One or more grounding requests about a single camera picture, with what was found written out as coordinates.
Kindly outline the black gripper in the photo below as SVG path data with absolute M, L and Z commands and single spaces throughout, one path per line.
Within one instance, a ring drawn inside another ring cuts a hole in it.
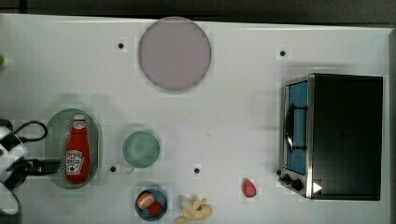
M 19 159 L 7 168 L 6 187 L 19 187 L 28 176 L 56 174 L 61 167 L 60 160 Z

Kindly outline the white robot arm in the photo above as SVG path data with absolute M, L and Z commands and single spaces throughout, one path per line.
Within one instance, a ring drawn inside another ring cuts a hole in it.
M 43 135 L 38 138 L 18 136 L 23 128 L 36 124 L 43 130 Z M 19 187 L 28 176 L 52 175 L 61 167 L 60 160 L 26 159 L 28 142 L 43 140 L 48 135 L 48 128 L 40 121 L 28 121 L 16 130 L 7 119 L 1 119 L 1 182 L 8 189 Z

